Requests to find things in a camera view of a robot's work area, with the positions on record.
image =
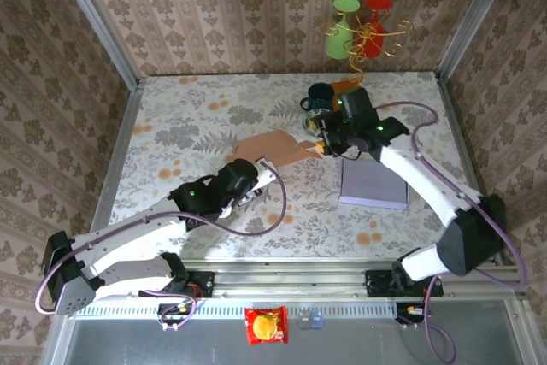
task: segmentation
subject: patterned wallpaper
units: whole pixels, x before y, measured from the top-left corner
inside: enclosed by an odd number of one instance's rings
[[[372,60],[366,68],[436,70],[471,0],[394,1],[385,28],[394,31],[401,18],[414,22],[407,53]],[[323,25],[333,18],[332,0],[97,3],[139,76],[348,71],[324,52]]]
[[[547,340],[547,0],[496,0],[450,82],[475,169],[508,206]]]
[[[0,0],[0,364],[38,363],[44,244],[89,229],[127,96],[75,0]]]

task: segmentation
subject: red snack package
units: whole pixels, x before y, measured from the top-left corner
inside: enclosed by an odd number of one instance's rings
[[[287,307],[272,309],[245,309],[245,326],[249,345],[268,342],[287,343],[289,326]]]

